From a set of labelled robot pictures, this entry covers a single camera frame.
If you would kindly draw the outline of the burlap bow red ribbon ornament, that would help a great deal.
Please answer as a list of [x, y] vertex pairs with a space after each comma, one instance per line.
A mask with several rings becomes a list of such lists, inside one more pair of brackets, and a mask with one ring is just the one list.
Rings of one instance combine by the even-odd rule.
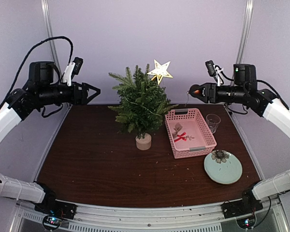
[[187, 141], [187, 140], [194, 140], [195, 137], [188, 135], [186, 132], [181, 132], [183, 129], [183, 126], [180, 123], [176, 123], [173, 132], [172, 132], [172, 137], [174, 142], [178, 142], [180, 140]]

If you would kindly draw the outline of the gold star red ornament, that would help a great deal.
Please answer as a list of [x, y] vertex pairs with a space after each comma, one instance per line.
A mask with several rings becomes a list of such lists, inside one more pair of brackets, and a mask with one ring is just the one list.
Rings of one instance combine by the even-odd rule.
[[152, 81], [154, 79], [157, 80], [157, 84], [160, 85], [160, 83], [162, 82], [163, 78], [173, 78], [173, 76], [168, 72], [168, 68], [170, 65], [170, 61], [164, 63], [164, 64], [160, 64], [158, 61], [154, 60], [154, 66], [155, 68], [149, 72], [147, 72], [147, 75], [151, 75], [152, 76]]

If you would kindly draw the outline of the thin wire string lights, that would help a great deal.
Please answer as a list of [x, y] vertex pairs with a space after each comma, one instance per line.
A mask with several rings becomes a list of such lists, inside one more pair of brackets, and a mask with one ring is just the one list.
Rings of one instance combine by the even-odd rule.
[[163, 116], [175, 105], [171, 104], [171, 101], [167, 98], [165, 93], [141, 93], [140, 96], [136, 94], [127, 94], [121, 96], [121, 105], [126, 106], [133, 112], [142, 111], [153, 116]]

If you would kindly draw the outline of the dark red bauble ornament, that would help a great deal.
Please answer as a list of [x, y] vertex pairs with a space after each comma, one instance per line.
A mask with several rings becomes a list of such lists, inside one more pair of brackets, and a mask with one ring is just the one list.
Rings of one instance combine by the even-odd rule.
[[200, 100], [200, 98], [202, 97], [202, 93], [199, 89], [193, 89], [193, 90], [189, 90], [187, 92], [188, 94], [188, 98], [193, 98], [194, 100], [198, 99]]

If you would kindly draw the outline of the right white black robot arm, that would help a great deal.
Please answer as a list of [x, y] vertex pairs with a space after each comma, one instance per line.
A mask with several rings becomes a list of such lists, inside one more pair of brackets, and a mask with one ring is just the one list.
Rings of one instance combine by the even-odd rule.
[[[260, 117], [277, 126], [290, 138], [290, 108], [272, 86], [258, 89], [260, 80], [252, 64], [234, 64], [234, 85], [218, 83], [194, 84], [189, 95], [204, 103], [238, 103], [254, 111]], [[290, 169], [274, 177], [260, 181], [245, 190], [238, 203], [241, 213], [249, 213], [258, 201], [290, 191]]]

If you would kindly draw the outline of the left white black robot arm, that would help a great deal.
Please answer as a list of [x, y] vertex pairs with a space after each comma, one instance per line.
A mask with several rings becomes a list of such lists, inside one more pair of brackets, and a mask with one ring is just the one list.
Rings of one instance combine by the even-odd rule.
[[[42, 112], [48, 105], [63, 107], [64, 103], [87, 105], [101, 90], [87, 83], [72, 81], [79, 74], [83, 60], [75, 58], [69, 63], [64, 75], [54, 83], [54, 73], [59, 70], [51, 61], [38, 61], [29, 65], [28, 81], [22, 88], [13, 90], [0, 108], [0, 143], [20, 122], [34, 110]], [[60, 210], [55, 193], [45, 184], [29, 183], [0, 174], [0, 197], [28, 201], [41, 205], [48, 214]]]

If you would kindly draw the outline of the small green christmas tree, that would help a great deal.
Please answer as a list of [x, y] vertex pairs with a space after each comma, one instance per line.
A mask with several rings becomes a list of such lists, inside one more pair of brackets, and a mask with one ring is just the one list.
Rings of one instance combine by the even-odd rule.
[[143, 139], [147, 133], [157, 131], [163, 123], [164, 116], [175, 107], [167, 98], [165, 88], [151, 80], [149, 64], [142, 71], [139, 66], [132, 73], [125, 68], [125, 76], [108, 73], [119, 82], [113, 86], [120, 98], [119, 105], [108, 108], [117, 112], [116, 122], [122, 124], [122, 132], [134, 132], [136, 138]]

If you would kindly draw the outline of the round wooden tree base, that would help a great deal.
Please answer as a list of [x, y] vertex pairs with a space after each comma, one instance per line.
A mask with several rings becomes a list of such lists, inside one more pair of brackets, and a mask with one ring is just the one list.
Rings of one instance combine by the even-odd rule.
[[152, 137], [150, 134], [146, 133], [144, 138], [135, 138], [136, 147], [139, 150], [148, 150], [152, 144]]

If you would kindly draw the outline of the clear drinking glass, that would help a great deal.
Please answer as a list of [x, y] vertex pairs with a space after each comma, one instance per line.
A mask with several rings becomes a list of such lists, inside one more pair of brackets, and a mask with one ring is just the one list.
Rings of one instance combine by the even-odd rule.
[[211, 133], [214, 134], [221, 122], [220, 117], [216, 114], [208, 114], [205, 119]]

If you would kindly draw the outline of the pink plastic basket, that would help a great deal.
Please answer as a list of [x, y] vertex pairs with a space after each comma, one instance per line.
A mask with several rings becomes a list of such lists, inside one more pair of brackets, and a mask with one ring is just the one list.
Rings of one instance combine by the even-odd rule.
[[[174, 142], [172, 137], [176, 123], [183, 126], [181, 132], [195, 137], [194, 140]], [[197, 108], [173, 109], [165, 115], [165, 126], [175, 159], [209, 154], [217, 145], [204, 117]]]

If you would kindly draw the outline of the pale green flower plate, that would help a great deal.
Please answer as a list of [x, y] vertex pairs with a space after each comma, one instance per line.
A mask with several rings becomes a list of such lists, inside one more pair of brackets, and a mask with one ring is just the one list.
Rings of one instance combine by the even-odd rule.
[[223, 185], [236, 183], [243, 174], [239, 159], [225, 150], [215, 150], [206, 155], [203, 166], [211, 180]]

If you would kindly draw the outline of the left green circuit board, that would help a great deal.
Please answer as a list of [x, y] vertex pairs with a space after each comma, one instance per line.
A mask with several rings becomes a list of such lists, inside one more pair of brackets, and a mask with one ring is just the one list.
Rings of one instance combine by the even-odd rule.
[[62, 219], [55, 216], [45, 216], [42, 220], [42, 225], [47, 230], [56, 230], [62, 224]]

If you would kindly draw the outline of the green circuit board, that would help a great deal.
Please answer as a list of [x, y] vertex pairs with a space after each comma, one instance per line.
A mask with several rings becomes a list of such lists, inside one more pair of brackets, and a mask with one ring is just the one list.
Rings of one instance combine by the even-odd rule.
[[42, 220], [42, 225], [47, 230], [56, 230], [62, 224], [62, 219], [55, 216], [45, 216]]
[[253, 216], [236, 219], [237, 225], [244, 230], [253, 228], [256, 224], [256, 218]]

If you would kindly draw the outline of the right green circuit board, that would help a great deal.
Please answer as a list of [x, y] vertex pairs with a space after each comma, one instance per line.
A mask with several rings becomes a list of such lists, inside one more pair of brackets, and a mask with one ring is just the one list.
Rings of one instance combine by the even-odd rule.
[[237, 225], [244, 230], [253, 228], [256, 224], [256, 218], [253, 216], [236, 219]]

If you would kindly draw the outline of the left aluminium frame post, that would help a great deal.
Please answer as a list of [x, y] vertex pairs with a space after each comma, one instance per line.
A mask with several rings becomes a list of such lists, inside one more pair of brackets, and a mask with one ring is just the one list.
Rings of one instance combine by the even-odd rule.
[[[48, 38], [54, 37], [48, 0], [41, 0], [41, 8], [42, 8], [42, 15], [43, 15], [45, 28], [46, 28], [47, 37]], [[50, 41], [49, 46], [50, 46], [52, 59], [55, 62], [56, 66], [58, 67], [59, 73], [61, 73], [61, 67], [60, 67], [60, 63], [58, 59], [55, 41]]]

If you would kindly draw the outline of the aluminium frame post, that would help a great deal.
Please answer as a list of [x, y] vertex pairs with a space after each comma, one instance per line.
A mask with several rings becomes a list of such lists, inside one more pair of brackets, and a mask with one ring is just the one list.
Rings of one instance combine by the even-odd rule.
[[244, 11], [243, 26], [241, 32], [241, 39], [236, 57], [236, 63], [242, 63], [244, 59], [245, 49], [248, 43], [248, 38], [251, 29], [252, 17], [253, 17], [253, 0], [246, 1], [246, 7]]
[[[42, 15], [43, 15], [45, 28], [46, 28], [47, 37], [48, 38], [54, 37], [48, 0], [41, 0], [41, 8], [42, 8]], [[60, 63], [58, 59], [55, 41], [50, 41], [49, 46], [50, 46], [52, 59], [55, 62], [56, 66], [58, 67], [59, 73], [61, 73], [61, 67], [60, 67]]]

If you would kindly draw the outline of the right aluminium frame post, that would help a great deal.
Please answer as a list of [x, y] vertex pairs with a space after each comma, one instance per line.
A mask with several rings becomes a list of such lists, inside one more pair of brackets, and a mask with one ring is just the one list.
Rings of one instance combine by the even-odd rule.
[[244, 59], [245, 49], [248, 43], [248, 38], [251, 29], [252, 17], [253, 17], [253, 0], [246, 1], [246, 7], [244, 11], [243, 26], [241, 32], [241, 39], [236, 57], [236, 63], [242, 63]]

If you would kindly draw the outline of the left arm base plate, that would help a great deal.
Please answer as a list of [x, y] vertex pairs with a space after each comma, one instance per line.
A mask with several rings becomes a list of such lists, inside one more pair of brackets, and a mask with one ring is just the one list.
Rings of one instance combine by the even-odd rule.
[[73, 203], [58, 201], [55, 198], [48, 198], [41, 203], [33, 204], [36, 211], [63, 219], [74, 219], [77, 208]]

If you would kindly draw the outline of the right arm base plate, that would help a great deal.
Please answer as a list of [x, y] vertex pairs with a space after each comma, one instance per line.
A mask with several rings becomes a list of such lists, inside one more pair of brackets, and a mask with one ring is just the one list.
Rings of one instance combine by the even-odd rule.
[[256, 211], [262, 210], [263, 205], [260, 201], [249, 197], [243, 197], [241, 200], [225, 201], [221, 205], [224, 218], [233, 218], [246, 214], [253, 214]]

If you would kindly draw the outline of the front aluminium rail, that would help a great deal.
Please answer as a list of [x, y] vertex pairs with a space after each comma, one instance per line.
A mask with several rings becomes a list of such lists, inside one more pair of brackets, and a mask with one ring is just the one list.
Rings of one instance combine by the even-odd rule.
[[[171, 207], [141, 207], [127, 205], [110, 207], [81, 204], [74, 219], [62, 219], [56, 230], [47, 230], [42, 220], [47, 214], [38, 212], [30, 203], [18, 203], [12, 232], [288, 232], [290, 230], [281, 201], [271, 196], [261, 201], [263, 209], [243, 216], [224, 218], [221, 205], [225, 201], [241, 200], [241, 194], [224, 188], [203, 195], [195, 195], [203, 204], [180, 204]], [[237, 218], [253, 216], [256, 224], [249, 230], [241, 229]]]

